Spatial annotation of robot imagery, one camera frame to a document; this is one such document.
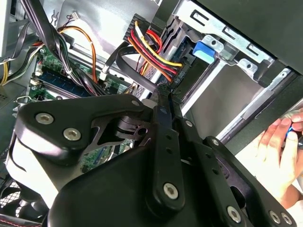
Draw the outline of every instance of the motherboard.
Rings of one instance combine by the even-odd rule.
[[[73,62],[73,64],[91,77],[92,68]],[[108,74],[105,81],[99,81],[108,95],[123,93],[130,84],[116,75]],[[34,100],[55,100],[66,98],[89,97],[89,93],[75,85],[64,70],[61,61],[54,57],[47,48],[42,48],[37,56],[35,73],[30,80],[28,95]]]

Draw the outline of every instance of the silver screw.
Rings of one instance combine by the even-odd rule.
[[[136,106],[140,106],[140,104],[137,101],[132,101],[132,104],[136,105]]]
[[[232,206],[227,207],[227,213],[229,215],[229,217],[231,217],[231,219],[236,222],[236,223],[240,223],[241,222],[241,216],[239,214],[239,212]]]
[[[189,127],[193,127],[192,122],[190,122],[190,121],[185,121],[185,123],[186,123]]]
[[[81,133],[77,129],[68,128],[63,132],[63,136],[70,141],[77,141],[81,138]]]
[[[213,142],[213,144],[216,145],[216,146],[219,145],[218,141],[216,141],[215,139],[212,139],[212,142]]]
[[[161,112],[164,113],[164,114],[167,114],[166,110],[163,109],[163,108],[160,108]]]
[[[48,113],[38,113],[36,115],[36,121],[40,124],[51,124],[53,123],[53,117]]]
[[[282,77],[286,77],[286,76],[287,76],[287,72],[282,72],[282,73],[281,73],[281,76],[282,76]]]
[[[285,221],[287,224],[289,224],[289,225],[292,225],[292,224],[293,224],[293,222],[291,221],[291,219],[290,219],[285,213],[282,212],[281,215],[282,215],[284,221]]]
[[[163,186],[164,193],[171,199],[176,200],[178,198],[178,190],[171,183],[165,183]]]
[[[271,218],[274,220],[274,222],[276,222],[277,224],[281,223],[280,218],[278,217],[278,215],[273,212],[272,210],[269,211],[269,215],[271,216]]]

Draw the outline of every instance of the wire bundle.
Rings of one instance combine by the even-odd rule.
[[[131,30],[131,36],[128,38],[128,41],[146,61],[143,64],[140,73],[143,75],[148,66],[147,64],[150,64],[159,70],[165,76],[165,78],[171,82],[173,75],[177,74],[176,67],[182,67],[182,64],[170,62],[160,57],[158,54],[162,50],[161,39],[151,30],[148,30],[147,34],[150,35],[152,39],[159,45],[157,52],[155,52],[146,42],[137,21],[135,22],[135,30]]]
[[[70,76],[72,81],[81,87],[84,87],[91,96],[100,96],[106,94],[102,87],[98,84],[96,75],[96,51],[92,44],[90,37],[81,29],[75,26],[61,27],[59,31],[48,22],[47,16],[39,0],[20,0],[29,21],[34,25],[34,28],[41,38],[42,42],[34,44],[34,46],[45,46],[50,52],[61,61],[66,73]],[[71,21],[71,16],[67,17],[67,25]],[[68,58],[68,48],[66,41],[62,36],[62,32],[67,29],[76,29],[82,32],[89,40],[93,50],[93,80],[81,69],[75,68]]]
[[[8,76],[9,76],[9,66],[8,66],[8,63],[6,62],[3,64],[3,77],[0,82],[0,86],[3,86],[5,84],[5,82],[8,79]]]
[[[6,85],[9,82],[12,82],[13,80],[16,80],[18,78],[20,78],[21,76],[23,76],[28,67],[30,66],[32,60],[34,59],[35,55],[38,53],[38,51],[43,47],[43,45],[39,46],[39,47],[32,47],[29,49],[29,51],[27,52],[26,56],[25,56],[25,60],[22,64],[22,66],[20,67],[20,69],[18,69],[15,73],[11,74],[9,79],[7,79],[2,85]]]

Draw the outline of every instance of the gray cable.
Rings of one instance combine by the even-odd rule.
[[[13,55],[11,56],[11,60],[14,60],[16,59],[21,51],[22,51],[22,48],[23,48],[23,45],[24,45],[24,41],[25,41],[25,38],[27,36],[27,30],[28,30],[28,27],[29,27],[29,24],[30,22],[28,21],[22,28],[19,36],[18,36],[18,39],[17,39],[17,43],[16,43],[16,47],[15,47],[15,50],[14,50],[14,53]]]

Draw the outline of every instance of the black bracket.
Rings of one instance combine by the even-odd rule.
[[[158,105],[153,109],[131,95],[40,102],[21,108],[17,138],[54,165],[73,165],[84,152],[119,144],[125,138],[136,141],[133,149],[68,183],[52,206],[49,227],[94,225],[100,219],[99,210],[102,222],[111,226],[159,226],[159,222],[168,227],[184,226],[181,223],[277,226],[272,212],[279,226],[288,226],[281,213],[296,226],[221,142],[198,136],[193,123],[182,118],[172,94],[161,89],[156,94]],[[50,114],[53,122],[39,123],[39,113]],[[81,138],[67,140],[66,128],[77,129]],[[121,218],[112,218],[111,206],[123,210]]]

